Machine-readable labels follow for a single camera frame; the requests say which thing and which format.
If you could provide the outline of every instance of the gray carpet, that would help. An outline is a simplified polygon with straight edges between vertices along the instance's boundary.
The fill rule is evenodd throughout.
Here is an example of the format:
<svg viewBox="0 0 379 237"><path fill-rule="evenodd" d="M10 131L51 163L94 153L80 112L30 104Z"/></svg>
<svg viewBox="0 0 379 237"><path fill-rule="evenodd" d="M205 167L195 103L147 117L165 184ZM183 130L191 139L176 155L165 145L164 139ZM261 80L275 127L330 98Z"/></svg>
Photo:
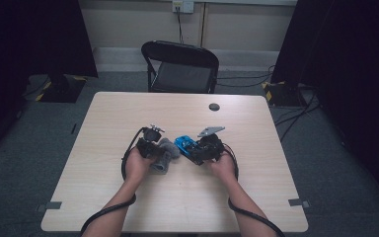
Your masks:
<svg viewBox="0 0 379 237"><path fill-rule="evenodd" d="M219 77L260 74L266 73L220 72ZM45 78L32 77L27 91ZM221 79L219 84L251 85L260 80ZM23 115L0 142L0 236L77 236L43 232L43 212L37 207L50 201L95 93L144 92L146 83L145 72L100 72L99 79L86 83L76 104L35 102L39 91L27 96ZM216 94L263 93L261 86L216 87ZM310 100L312 92L304 95ZM315 99L311 108L316 105ZM288 108L270 110L274 120L300 113ZM289 124L279 125L278 134L282 135ZM321 109L301 117L282 146L300 197L312 205L305 209L309 230L287 236L379 236L379 187L343 148L336 126Z"/></svg>

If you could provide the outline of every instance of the light wood tabletop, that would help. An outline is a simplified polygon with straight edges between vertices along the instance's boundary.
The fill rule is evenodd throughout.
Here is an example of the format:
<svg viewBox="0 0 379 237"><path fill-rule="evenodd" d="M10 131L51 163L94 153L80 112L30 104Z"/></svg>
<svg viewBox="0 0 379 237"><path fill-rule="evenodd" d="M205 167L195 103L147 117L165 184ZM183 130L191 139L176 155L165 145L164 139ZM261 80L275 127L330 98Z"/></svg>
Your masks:
<svg viewBox="0 0 379 237"><path fill-rule="evenodd" d="M210 110L212 103L220 110ZM79 231L121 186L124 151L151 123L171 141L198 140L207 126L225 126L217 135L235 152L248 195L283 232L307 230L303 207L288 202L299 196L263 97L122 92L95 95L51 199L61 207L46 211L41 228ZM173 160L166 175L150 172L136 195L124 232L239 232L224 187L185 156Z"/></svg>

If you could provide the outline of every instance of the folding chair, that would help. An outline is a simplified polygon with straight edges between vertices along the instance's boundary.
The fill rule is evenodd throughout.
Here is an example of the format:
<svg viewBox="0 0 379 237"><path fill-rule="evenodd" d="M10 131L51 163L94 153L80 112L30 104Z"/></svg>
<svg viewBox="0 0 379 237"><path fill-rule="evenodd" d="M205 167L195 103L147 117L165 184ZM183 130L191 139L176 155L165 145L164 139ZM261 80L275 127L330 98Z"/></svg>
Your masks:
<svg viewBox="0 0 379 237"><path fill-rule="evenodd" d="M145 43L141 52L147 62L149 92L214 93L219 62L211 51L194 45L153 40ZM161 62L157 71L152 60Z"/></svg>

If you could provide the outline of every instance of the hand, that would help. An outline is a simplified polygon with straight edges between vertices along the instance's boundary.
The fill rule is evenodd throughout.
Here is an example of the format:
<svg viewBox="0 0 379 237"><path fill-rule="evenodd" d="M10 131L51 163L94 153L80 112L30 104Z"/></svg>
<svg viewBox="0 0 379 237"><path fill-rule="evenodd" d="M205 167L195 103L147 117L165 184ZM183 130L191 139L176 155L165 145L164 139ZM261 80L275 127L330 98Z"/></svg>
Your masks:
<svg viewBox="0 0 379 237"><path fill-rule="evenodd" d="M125 164L125 182L140 184L156 158L143 158L136 147L132 148Z"/></svg>
<svg viewBox="0 0 379 237"><path fill-rule="evenodd" d="M225 149L227 152L230 152L230 149L226 146ZM221 182L225 183L226 181L236 180L235 178L235 165L233 159L229 153L226 151L221 153L220 159L218 161L206 160L204 161L205 165L211 170L214 176L220 179Z"/></svg>

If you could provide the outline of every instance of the white wall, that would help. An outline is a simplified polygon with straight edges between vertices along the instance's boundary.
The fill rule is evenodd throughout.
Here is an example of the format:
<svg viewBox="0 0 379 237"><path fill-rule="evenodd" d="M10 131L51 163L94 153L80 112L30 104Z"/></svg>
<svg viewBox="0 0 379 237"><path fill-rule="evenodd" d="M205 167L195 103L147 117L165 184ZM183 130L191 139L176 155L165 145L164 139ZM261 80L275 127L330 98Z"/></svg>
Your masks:
<svg viewBox="0 0 379 237"><path fill-rule="evenodd" d="M279 51L294 5L293 0L273 1L278 4L195 2L194 13L181 18L184 41L209 49ZM179 41L171 1L80 3L92 47L139 48L149 40Z"/></svg>

